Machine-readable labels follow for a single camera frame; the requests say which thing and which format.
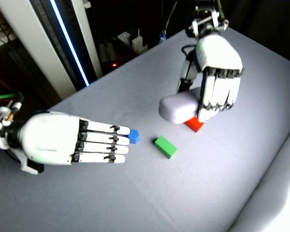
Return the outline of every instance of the red block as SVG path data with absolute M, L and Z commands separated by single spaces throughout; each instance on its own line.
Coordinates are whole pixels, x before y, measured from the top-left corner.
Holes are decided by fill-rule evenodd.
M 199 129 L 203 126 L 203 122 L 199 122 L 197 117 L 193 117 L 189 121 L 185 122 L 185 125 L 192 129 L 194 132 L 198 132 Z

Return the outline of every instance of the table surface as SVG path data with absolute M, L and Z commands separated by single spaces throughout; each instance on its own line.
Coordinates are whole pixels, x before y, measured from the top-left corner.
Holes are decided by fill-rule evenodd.
M 137 129 L 123 164 L 46 166 L 32 176 L 0 152 L 0 232 L 223 232 L 290 131 L 290 62 L 228 29 L 245 74 L 232 110 L 194 133 L 158 114 L 176 91 L 182 31 L 53 107 Z M 153 141 L 178 147 L 167 159 Z

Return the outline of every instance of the blue hexagonal block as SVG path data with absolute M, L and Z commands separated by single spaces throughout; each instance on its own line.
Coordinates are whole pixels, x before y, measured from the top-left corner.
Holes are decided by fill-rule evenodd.
M 140 134 L 137 130 L 131 130 L 130 134 L 128 135 L 131 144 L 137 144 L 140 141 Z

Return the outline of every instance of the gray tablecloth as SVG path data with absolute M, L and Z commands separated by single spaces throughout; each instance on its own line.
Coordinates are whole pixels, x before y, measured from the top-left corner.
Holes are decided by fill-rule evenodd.
M 227 231 L 290 132 L 290 62 L 232 29 L 223 35 L 245 67 L 232 110 L 197 134 L 159 116 L 180 49 L 194 42 L 175 35 L 53 108 L 139 130 L 124 164 L 32 176 L 0 153 L 0 232 Z M 153 146 L 161 135 L 178 147 L 170 160 Z

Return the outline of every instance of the robotic hand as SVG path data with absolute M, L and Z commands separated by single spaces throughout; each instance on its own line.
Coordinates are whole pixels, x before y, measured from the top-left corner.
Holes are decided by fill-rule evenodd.
M 220 1 L 190 0 L 187 9 L 186 34 L 196 38 L 197 44 L 186 56 L 181 69 L 178 94 L 162 99 L 159 106 L 160 115 L 172 123 L 183 123 L 194 116 L 205 122 L 218 112 L 231 109 L 237 98 L 243 70 L 240 56 L 219 33 L 229 24 Z M 197 74 L 202 72 L 201 91 L 187 91 Z
M 20 107 L 20 101 L 12 107 L 0 107 L 0 149 L 11 149 L 23 171 L 38 174 L 43 171 L 39 164 L 125 161 L 129 128 L 58 112 L 34 115 L 26 123 L 12 123 Z

